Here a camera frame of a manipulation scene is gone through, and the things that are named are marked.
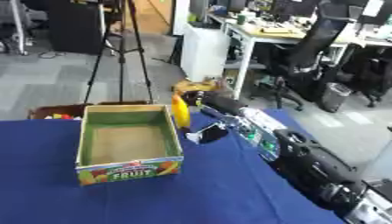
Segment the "white cabinet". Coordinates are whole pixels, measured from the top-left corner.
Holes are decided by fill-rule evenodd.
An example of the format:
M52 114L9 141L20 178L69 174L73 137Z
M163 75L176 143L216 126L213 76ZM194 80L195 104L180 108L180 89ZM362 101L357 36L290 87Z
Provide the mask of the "white cabinet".
M190 81L219 78L228 55L230 38L221 30L195 28L187 24L181 68Z

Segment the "computer monitor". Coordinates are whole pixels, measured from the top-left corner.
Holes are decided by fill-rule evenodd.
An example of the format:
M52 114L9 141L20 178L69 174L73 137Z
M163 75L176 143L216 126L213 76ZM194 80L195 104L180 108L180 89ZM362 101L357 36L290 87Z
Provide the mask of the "computer monitor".
M320 0L275 0L270 13L278 16L311 17Z
M240 12L246 5L248 0L218 0L218 5L223 5L227 7L227 11Z

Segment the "trash can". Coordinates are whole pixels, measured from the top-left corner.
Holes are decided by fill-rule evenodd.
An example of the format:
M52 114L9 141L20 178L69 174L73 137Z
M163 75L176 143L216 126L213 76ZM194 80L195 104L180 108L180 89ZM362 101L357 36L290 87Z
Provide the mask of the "trash can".
M321 98L321 108L331 113L337 112L351 92L351 89L342 84L327 83Z

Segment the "desk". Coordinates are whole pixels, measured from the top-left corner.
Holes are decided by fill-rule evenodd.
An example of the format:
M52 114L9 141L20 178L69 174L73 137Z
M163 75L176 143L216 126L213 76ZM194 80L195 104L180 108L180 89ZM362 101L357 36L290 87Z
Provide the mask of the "desk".
M282 111L268 113L298 126ZM192 115L192 128L211 121ZM293 189L232 132L205 145L181 137L179 175L80 187L74 172L80 126L0 122L2 223L343 223Z
M236 100L240 98L243 82L245 81L255 43L295 45L306 35L306 33L300 30L292 33L263 33L260 32L260 27L257 25L238 25L236 24L235 19L218 17L212 13L208 13L207 16L213 21L220 23L221 29L227 35L229 35L230 32L240 35L242 43L245 45L240 71L234 87L234 98ZM351 43L350 38L345 38L338 39L338 41L331 45L331 47L337 50L333 60L335 64L339 63L349 43Z

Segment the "white table leg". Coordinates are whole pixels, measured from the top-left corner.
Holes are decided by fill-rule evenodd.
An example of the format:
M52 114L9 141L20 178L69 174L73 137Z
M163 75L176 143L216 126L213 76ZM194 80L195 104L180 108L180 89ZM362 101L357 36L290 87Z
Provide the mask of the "white table leg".
M102 33L102 36L103 36L105 34L105 31L106 31L106 24L105 24L105 10L103 9L103 4L102 3L98 4L98 11L100 12L101 33ZM106 40L106 45L109 46L109 47L113 47L108 39ZM110 49L110 54L111 55L115 55L115 51Z
M245 45L240 72L238 73L237 82L235 83L235 88L234 88L235 100L240 99L243 82L245 81L245 77L247 76L249 62L252 56L254 46L255 46L255 40L253 38L249 38L248 43L246 43Z
M347 47L348 47L348 45L344 45L342 47L339 47L338 49L335 49L338 51L336 53L335 59L333 60L333 63L335 65L338 65L340 63L341 58L343 58L343 55L345 54Z
M27 51L25 50L25 31L23 30L22 19L20 18L17 0L10 0L10 7L12 8L12 15L15 20L15 26L17 27L17 42L19 53L26 55Z

